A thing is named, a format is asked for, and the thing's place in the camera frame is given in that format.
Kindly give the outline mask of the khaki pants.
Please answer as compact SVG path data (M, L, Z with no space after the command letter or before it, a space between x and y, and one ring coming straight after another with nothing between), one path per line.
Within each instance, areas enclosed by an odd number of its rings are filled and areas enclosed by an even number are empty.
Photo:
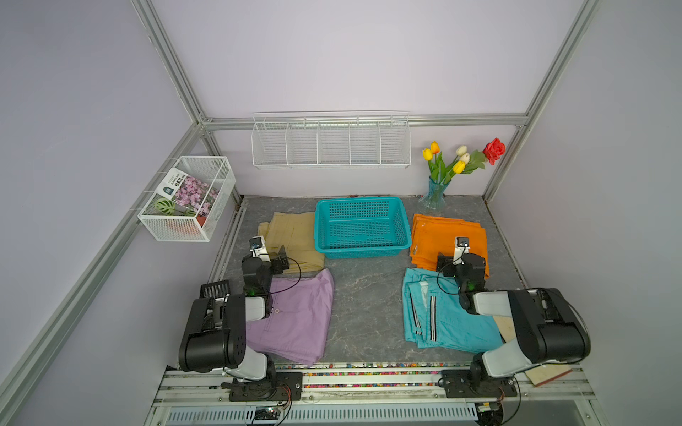
M314 245L314 213L275 212L269 222L258 226L257 235L264 237L269 253L284 247L287 255L296 259L303 273L317 273L324 269L325 255Z

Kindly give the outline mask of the purple pants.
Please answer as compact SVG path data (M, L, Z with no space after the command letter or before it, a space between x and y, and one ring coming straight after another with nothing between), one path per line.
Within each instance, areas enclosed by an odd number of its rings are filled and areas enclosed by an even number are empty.
M247 344L258 353L312 366L324 355L335 283L328 269L301 280L275 278L266 319L246 324Z

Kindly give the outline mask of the teal pants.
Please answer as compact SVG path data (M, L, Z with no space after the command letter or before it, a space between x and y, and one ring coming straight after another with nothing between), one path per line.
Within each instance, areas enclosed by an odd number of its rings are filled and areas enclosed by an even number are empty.
M458 299L458 284L439 273L409 268L402 282L404 337L419 349L484 353L504 342L493 318L472 315Z

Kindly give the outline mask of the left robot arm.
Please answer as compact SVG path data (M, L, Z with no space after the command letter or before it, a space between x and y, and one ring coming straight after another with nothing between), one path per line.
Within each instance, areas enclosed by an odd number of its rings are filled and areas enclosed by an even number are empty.
M220 368L240 383L276 384L272 360L247 344L247 324L269 317L273 277L287 269L285 248L270 254L253 247L243 258L241 293L230 294L228 280L203 285L181 338L180 369L209 373Z

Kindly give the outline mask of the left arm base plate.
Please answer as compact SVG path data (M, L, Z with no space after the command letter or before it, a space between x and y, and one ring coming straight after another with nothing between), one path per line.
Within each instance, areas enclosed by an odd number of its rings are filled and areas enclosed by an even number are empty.
M255 382L222 383L229 390L230 402L290 402L300 401L303 390L303 374L300 372L270 373Z

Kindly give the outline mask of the orange pants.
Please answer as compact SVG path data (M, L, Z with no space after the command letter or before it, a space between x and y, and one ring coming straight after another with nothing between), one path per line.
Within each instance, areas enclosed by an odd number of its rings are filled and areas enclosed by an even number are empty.
M452 257L456 238L465 237L469 239L470 252L486 260L485 278L490 277L487 232L479 223L415 214L411 237L410 258L417 268L435 272L438 255Z

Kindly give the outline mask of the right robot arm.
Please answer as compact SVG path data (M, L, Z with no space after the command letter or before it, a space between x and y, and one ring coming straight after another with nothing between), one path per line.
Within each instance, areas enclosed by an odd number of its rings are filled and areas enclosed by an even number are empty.
M513 321L514 339L474 356L464 380L473 391L543 364L575 364L590 355L589 332L559 289L488 290L485 269L483 257L466 251L437 256L437 276L455 280L468 314Z

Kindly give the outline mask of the teal plastic basket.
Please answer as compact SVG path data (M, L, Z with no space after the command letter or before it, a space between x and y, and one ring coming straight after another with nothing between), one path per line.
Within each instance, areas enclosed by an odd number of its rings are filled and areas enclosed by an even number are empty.
M407 211L397 197L326 199L316 205L314 246L325 257L393 257L411 245Z

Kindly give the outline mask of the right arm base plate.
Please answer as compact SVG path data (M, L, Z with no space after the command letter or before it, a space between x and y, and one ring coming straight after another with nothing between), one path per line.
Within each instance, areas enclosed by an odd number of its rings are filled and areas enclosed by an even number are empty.
M436 385L448 399L504 399L519 395L516 381L511 377L475 378L471 371L464 369L442 370Z

